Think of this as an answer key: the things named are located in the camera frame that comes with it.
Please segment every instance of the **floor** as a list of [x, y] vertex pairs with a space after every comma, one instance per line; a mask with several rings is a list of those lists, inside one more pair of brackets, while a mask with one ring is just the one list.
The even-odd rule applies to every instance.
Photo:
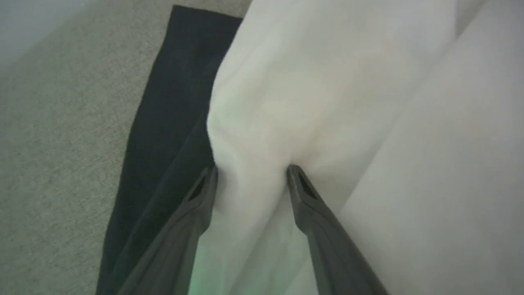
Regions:
[[0, 294], [93, 294], [124, 148], [171, 5], [98, 0], [0, 76]]

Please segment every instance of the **white cloth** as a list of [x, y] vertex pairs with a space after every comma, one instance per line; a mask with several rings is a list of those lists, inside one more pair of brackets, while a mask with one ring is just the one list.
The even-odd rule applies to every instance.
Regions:
[[317, 294], [289, 163], [392, 295], [524, 290], [524, 5], [479, 4], [253, 1], [214, 84], [190, 294]]

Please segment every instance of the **white wall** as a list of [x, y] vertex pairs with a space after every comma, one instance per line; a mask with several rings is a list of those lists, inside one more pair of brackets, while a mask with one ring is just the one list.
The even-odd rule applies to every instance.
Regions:
[[0, 71], [94, 0], [0, 0]]

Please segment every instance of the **black fabric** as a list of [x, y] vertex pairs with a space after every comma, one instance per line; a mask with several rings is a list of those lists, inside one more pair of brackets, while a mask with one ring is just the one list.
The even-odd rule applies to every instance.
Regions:
[[241, 20], [175, 6], [129, 135], [97, 295], [113, 295], [213, 159], [205, 120]]

